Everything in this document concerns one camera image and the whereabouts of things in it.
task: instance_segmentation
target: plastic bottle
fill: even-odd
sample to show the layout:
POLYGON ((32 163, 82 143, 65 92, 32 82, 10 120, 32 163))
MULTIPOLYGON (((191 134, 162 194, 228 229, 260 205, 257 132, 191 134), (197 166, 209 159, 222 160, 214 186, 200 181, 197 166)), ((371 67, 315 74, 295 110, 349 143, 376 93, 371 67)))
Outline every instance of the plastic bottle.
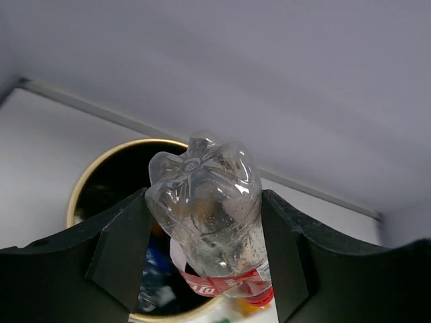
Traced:
POLYGON ((223 278, 219 290, 228 297, 269 303, 261 179, 245 146, 198 132, 184 154, 157 153, 149 171, 147 206, 196 273, 218 287, 223 278))

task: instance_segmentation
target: bottle label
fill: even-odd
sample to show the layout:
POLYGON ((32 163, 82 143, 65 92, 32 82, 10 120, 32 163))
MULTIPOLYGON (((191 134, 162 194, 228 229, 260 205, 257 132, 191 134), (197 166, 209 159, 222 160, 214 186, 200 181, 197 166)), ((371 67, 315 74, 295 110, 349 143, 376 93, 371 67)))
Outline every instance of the bottle label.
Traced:
POLYGON ((187 261, 184 252, 178 242, 173 239, 171 239, 170 244, 170 255, 174 265, 191 289, 201 296, 217 296, 233 287, 245 295, 252 295, 256 290, 259 290, 259 287, 264 287, 268 281, 271 281, 267 261, 256 269, 239 276, 201 278, 185 272, 187 261))

